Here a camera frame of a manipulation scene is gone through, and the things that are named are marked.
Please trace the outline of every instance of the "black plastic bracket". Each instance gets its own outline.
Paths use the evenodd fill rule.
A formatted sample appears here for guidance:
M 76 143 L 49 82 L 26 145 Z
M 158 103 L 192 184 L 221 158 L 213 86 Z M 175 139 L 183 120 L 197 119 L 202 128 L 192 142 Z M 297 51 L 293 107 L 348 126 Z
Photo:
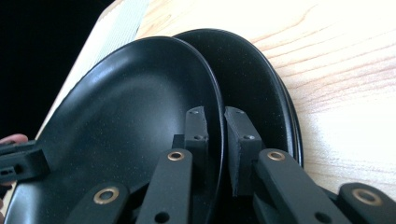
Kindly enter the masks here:
M 362 183 L 343 185 L 336 204 L 353 223 L 396 221 L 396 202 L 381 190 Z
M 282 222 L 350 223 L 288 153 L 265 149 L 260 152 L 254 168 Z M 254 208 L 259 219 L 268 216 L 269 210 L 257 205 Z
M 251 165 L 262 150 L 262 138 L 244 111 L 226 106 L 224 116 L 227 119 L 228 164 L 233 196 L 252 195 Z
M 161 154 L 137 224 L 191 222 L 192 155 L 176 148 Z
M 0 183 L 29 179 L 50 172 L 43 151 L 35 141 L 0 147 Z
M 128 197 L 128 189 L 120 183 L 99 184 L 84 195 L 66 224 L 117 223 Z
M 284 223 L 276 208 L 260 198 L 256 193 L 253 195 L 253 207 L 256 211 L 257 219 L 261 224 Z
M 205 183 L 208 161 L 209 134 L 203 106 L 190 109 L 186 113 L 184 147 L 193 157 L 193 185 L 200 189 Z

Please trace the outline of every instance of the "finger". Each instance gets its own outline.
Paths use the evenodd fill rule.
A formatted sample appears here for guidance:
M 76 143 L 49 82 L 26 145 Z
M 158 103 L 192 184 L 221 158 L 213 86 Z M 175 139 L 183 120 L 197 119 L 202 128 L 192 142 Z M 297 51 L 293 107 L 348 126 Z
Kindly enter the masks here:
M 3 201 L 0 199 L 0 209 L 3 207 Z M 3 213 L 0 212 L 0 224 L 4 223 Z
M 6 183 L 0 183 L 0 186 L 11 186 L 15 181 L 8 181 Z
M 24 143 L 27 142 L 28 138 L 26 135 L 21 134 L 21 133 L 15 133 L 12 134 L 8 137 L 2 138 L 0 139 L 0 144 L 4 144 L 4 143 L 10 143 L 10 142 L 14 142 L 14 143 Z

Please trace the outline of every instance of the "screw hole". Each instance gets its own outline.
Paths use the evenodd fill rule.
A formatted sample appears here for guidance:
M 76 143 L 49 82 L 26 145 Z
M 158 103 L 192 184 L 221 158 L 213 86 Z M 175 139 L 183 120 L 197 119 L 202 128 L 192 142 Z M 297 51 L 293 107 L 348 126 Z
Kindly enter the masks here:
M 255 137 L 253 135 L 245 135 L 244 136 L 245 139 L 254 139 Z
M 195 135 L 195 136 L 194 136 L 194 139 L 195 139 L 195 140 L 202 140 L 202 139 L 204 139 L 204 137 L 201 136 L 201 135 Z
M 324 213 L 316 212 L 315 218 L 321 223 L 332 223 L 332 219 Z
M 165 213 L 165 212 L 161 212 L 161 213 L 159 213 L 159 214 L 157 214 L 156 216 L 155 216 L 155 218 L 154 218 L 154 220 L 157 222 L 157 223 L 166 223 L 167 221 L 169 221 L 169 215 L 167 214 L 167 213 Z
M 379 206 L 382 204 L 381 198 L 368 189 L 353 189 L 353 196 L 361 201 L 372 206 Z
M 99 190 L 94 196 L 93 201 L 97 204 L 107 204 L 116 200 L 120 195 L 119 189 L 109 187 Z
M 283 161 L 285 160 L 285 155 L 277 151 L 268 152 L 267 156 L 273 161 Z
M 99 195 L 99 198 L 102 200 L 108 200 L 113 197 L 114 193 L 112 191 L 105 191 Z
M 168 159 L 170 161 L 181 161 L 184 159 L 184 154 L 178 151 L 174 151 L 168 154 Z

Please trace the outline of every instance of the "light wood grain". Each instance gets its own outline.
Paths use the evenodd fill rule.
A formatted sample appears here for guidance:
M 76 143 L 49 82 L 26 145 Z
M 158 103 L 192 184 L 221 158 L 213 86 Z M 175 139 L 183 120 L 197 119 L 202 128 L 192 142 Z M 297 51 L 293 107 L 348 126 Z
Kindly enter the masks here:
M 396 199 L 396 20 L 392 1 L 151 0 L 137 34 L 220 28 L 269 59 L 296 106 L 305 170 Z

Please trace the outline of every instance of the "stacked plates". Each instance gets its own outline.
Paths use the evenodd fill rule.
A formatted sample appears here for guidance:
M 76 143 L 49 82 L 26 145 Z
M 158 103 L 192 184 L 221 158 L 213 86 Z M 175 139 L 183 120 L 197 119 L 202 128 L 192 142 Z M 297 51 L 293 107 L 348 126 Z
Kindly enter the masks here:
M 193 223 L 252 218 L 232 199 L 224 106 L 247 112 L 264 144 L 303 163 L 297 116 L 273 67 L 240 36 L 195 30 L 137 40 L 116 50 L 69 92 L 36 142 L 49 175 L 18 183 L 6 223 L 65 223 L 87 192 L 106 182 L 130 197 L 119 223 L 134 223 L 159 156 L 203 106 L 209 135 L 204 184 L 193 185 Z

